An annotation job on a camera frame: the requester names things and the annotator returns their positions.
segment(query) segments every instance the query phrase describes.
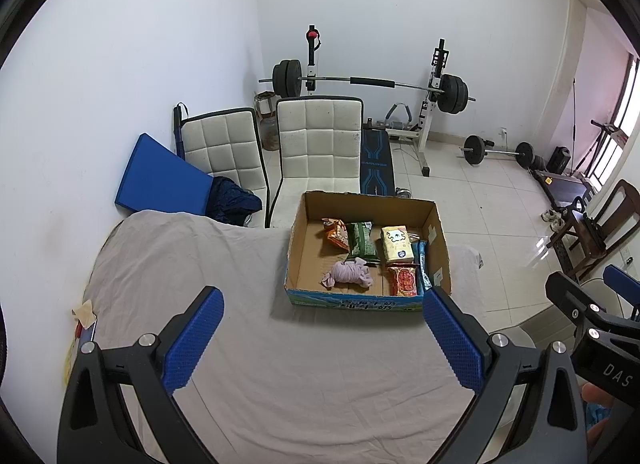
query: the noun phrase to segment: red snack package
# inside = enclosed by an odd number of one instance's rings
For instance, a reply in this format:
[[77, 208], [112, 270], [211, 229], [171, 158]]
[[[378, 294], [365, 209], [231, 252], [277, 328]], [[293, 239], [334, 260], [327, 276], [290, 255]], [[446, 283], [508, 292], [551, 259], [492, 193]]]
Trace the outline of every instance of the red snack package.
[[349, 251], [349, 236], [347, 227], [340, 219], [322, 219], [324, 223], [324, 234], [331, 244]]
[[387, 266], [392, 276], [392, 297], [416, 297], [415, 266]]

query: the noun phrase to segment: metal screw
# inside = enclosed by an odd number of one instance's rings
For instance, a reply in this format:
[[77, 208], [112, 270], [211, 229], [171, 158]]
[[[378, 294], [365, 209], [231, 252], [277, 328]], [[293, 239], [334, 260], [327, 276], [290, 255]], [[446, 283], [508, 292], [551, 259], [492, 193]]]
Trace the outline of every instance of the metal screw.
[[95, 350], [95, 343], [93, 341], [86, 341], [82, 343], [80, 351], [82, 354], [91, 354]]
[[507, 338], [507, 336], [505, 336], [504, 334], [494, 334], [493, 336], [491, 336], [491, 341], [494, 343], [494, 345], [497, 345], [498, 347], [506, 347], [509, 344], [509, 338]]
[[140, 345], [143, 346], [143, 347], [150, 347], [155, 342], [156, 342], [156, 335], [155, 334], [143, 334], [138, 339], [138, 343], [140, 343]]
[[558, 354], [564, 354], [566, 352], [566, 345], [561, 341], [554, 341], [551, 343], [551, 346]]

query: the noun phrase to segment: human hand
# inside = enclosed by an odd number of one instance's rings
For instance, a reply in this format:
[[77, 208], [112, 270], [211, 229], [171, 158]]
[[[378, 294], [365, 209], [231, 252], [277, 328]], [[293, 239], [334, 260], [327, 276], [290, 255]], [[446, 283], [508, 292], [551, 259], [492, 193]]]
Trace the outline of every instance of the human hand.
[[[594, 384], [587, 383], [582, 387], [582, 400], [584, 400], [585, 402], [594, 402], [596, 404], [601, 404], [605, 408], [611, 408], [613, 406], [614, 398]], [[596, 442], [602, 435], [602, 431], [604, 430], [608, 421], [608, 418], [603, 419], [598, 424], [589, 429], [589, 431], [587, 432], [587, 444], [589, 447], [596, 444]]]

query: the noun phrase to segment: wooden chair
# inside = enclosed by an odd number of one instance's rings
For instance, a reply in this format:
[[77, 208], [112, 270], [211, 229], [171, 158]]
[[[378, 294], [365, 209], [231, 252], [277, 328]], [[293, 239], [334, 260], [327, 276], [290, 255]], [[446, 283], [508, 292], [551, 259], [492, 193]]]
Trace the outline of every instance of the wooden chair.
[[[625, 194], [624, 200], [609, 218], [600, 224], [600, 220], [607, 208], [611, 205], [614, 196], [621, 190], [624, 191]], [[551, 237], [546, 247], [553, 247], [553, 245], [561, 241], [565, 235], [577, 237], [569, 249], [572, 250], [580, 244], [584, 252], [584, 258], [574, 269], [570, 270], [567, 275], [572, 277], [577, 275], [578, 272], [584, 271], [580, 277], [585, 278], [602, 259], [609, 256], [610, 253], [620, 247], [640, 228], [640, 220], [638, 220], [622, 237], [609, 245], [608, 241], [611, 240], [613, 235], [618, 233], [619, 229], [634, 216], [640, 218], [640, 193], [638, 193], [638, 190], [630, 183], [627, 183], [624, 179], [620, 179], [611, 192], [609, 199], [607, 199], [607, 202], [598, 212], [595, 220], [585, 220], [586, 217], [583, 213], [570, 209], [569, 213], [562, 217], [565, 225], [558, 233]]]

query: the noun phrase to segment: rolled towel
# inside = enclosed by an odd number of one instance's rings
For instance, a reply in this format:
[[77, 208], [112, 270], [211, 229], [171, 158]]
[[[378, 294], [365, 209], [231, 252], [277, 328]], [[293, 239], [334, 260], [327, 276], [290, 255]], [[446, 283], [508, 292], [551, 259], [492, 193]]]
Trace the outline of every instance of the rolled towel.
[[322, 285], [330, 289], [334, 287], [335, 282], [345, 282], [368, 289], [373, 284], [373, 278], [366, 264], [367, 262], [361, 258], [356, 258], [353, 262], [336, 262], [331, 272], [322, 279]]

